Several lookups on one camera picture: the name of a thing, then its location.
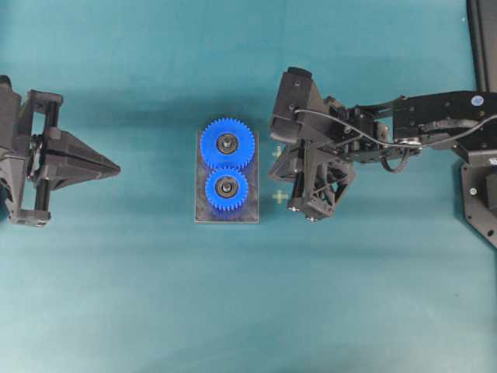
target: white cross mark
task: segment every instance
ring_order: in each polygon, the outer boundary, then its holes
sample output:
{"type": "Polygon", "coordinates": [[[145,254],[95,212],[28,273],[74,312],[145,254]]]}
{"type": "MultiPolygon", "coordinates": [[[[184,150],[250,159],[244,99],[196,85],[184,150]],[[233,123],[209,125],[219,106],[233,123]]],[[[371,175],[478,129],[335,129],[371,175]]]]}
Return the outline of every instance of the white cross mark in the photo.
{"type": "Polygon", "coordinates": [[[280,157],[280,155],[281,155],[281,153],[282,153],[282,151],[281,151],[281,147],[278,145],[278,146],[276,147],[276,151],[275,151],[275,152],[273,152],[273,157],[274,157],[274,158],[279,158],[279,157],[280,157]]]}
{"type": "Polygon", "coordinates": [[[283,200],[288,199],[288,194],[283,194],[281,190],[278,190],[276,194],[273,194],[273,199],[278,201],[278,204],[281,204],[283,200]]]}

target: blue gear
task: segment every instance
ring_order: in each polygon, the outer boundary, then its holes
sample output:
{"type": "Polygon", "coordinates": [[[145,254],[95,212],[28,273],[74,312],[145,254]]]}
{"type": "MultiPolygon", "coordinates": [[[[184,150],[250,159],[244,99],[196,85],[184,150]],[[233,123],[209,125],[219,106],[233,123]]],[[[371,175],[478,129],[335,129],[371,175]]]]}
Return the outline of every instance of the blue gear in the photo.
{"type": "Polygon", "coordinates": [[[254,135],[240,120],[217,119],[203,130],[200,151],[203,160],[212,169],[220,167],[243,169],[254,156],[254,135]],[[238,148],[231,154],[223,154],[217,148],[217,139],[223,134],[232,134],[238,140],[238,148]]]}
{"type": "Polygon", "coordinates": [[[241,207],[247,199],[247,195],[249,194],[248,191],[249,183],[247,182],[245,176],[237,169],[217,169],[210,174],[205,183],[205,195],[207,200],[212,207],[220,211],[233,211],[241,207]],[[222,197],[216,191],[217,181],[225,176],[232,177],[238,184],[237,193],[230,198],[222,197]]]}

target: black wire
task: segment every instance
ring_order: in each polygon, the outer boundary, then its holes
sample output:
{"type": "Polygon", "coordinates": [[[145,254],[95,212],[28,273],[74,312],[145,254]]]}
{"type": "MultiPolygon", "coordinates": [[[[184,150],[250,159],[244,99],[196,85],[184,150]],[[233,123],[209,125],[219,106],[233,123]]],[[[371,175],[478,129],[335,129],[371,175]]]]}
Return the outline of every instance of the black wire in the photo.
{"type": "Polygon", "coordinates": [[[429,146],[440,145],[440,144],[444,144],[446,142],[455,141],[455,140],[457,140],[459,138],[464,138],[466,136],[469,136],[473,132],[476,132],[478,129],[480,129],[481,127],[483,127],[484,125],[486,125],[490,120],[497,119],[497,114],[491,115],[490,117],[485,118],[484,120],[479,121],[474,127],[470,128],[469,130],[461,132],[460,134],[456,134],[454,136],[450,136],[449,138],[443,138],[442,140],[432,141],[432,142],[428,142],[426,144],[420,144],[420,145],[411,145],[411,144],[402,144],[401,145],[401,144],[395,144],[393,142],[386,142],[386,141],[382,141],[382,140],[377,140],[376,138],[373,138],[372,136],[368,135],[367,133],[362,132],[361,130],[355,128],[353,125],[345,122],[344,120],[341,120],[338,117],[334,117],[333,115],[329,115],[329,114],[325,114],[325,113],[321,113],[319,111],[314,111],[314,110],[309,110],[309,109],[296,109],[294,111],[294,114],[299,114],[299,113],[311,113],[311,114],[319,115],[320,117],[324,117],[324,118],[328,118],[328,119],[334,120],[336,123],[339,123],[342,126],[352,128],[358,134],[363,135],[368,140],[370,140],[372,142],[376,142],[379,145],[388,146],[388,147],[391,147],[391,148],[402,148],[402,149],[406,149],[406,148],[409,148],[409,149],[427,148],[429,146]]]}
{"type": "Polygon", "coordinates": [[[404,171],[405,167],[407,166],[408,161],[409,161],[409,150],[405,149],[404,155],[402,156],[401,161],[397,167],[392,169],[390,164],[388,163],[388,160],[385,157],[381,158],[381,165],[383,166],[384,169],[386,169],[390,173],[401,173],[402,171],[404,171]]]}

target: teal mat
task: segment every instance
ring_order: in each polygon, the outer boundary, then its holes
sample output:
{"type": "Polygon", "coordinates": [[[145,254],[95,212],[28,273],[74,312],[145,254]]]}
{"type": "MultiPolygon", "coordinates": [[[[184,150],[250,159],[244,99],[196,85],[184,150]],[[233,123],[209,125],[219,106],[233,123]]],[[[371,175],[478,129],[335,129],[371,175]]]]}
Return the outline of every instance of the teal mat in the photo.
{"type": "Polygon", "coordinates": [[[0,0],[0,72],[122,167],[0,223],[2,372],[497,371],[495,254],[457,157],[357,166],[336,216],[286,211],[268,119],[289,65],[347,105],[473,89],[463,0],[0,0]],[[193,224],[195,133],[261,135],[261,223],[193,224]]]}

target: black bearing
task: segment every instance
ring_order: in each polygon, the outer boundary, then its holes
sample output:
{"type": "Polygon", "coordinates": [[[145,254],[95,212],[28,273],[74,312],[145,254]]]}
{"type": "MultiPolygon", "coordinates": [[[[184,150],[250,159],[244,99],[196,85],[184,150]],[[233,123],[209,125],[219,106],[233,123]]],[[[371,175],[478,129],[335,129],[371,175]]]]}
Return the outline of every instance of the black bearing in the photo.
{"type": "Polygon", "coordinates": [[[216,193],[223,198],[232,198],[238,192],[238,183],[231,176],[223,176],[216,182],[216,193]]]}
{"type": "Polygon", "coordinates": [[[217,139],[217,149],[223,154],[231,154],[238,149],[238,139],[233,134],[222,134],[217,139]]]}

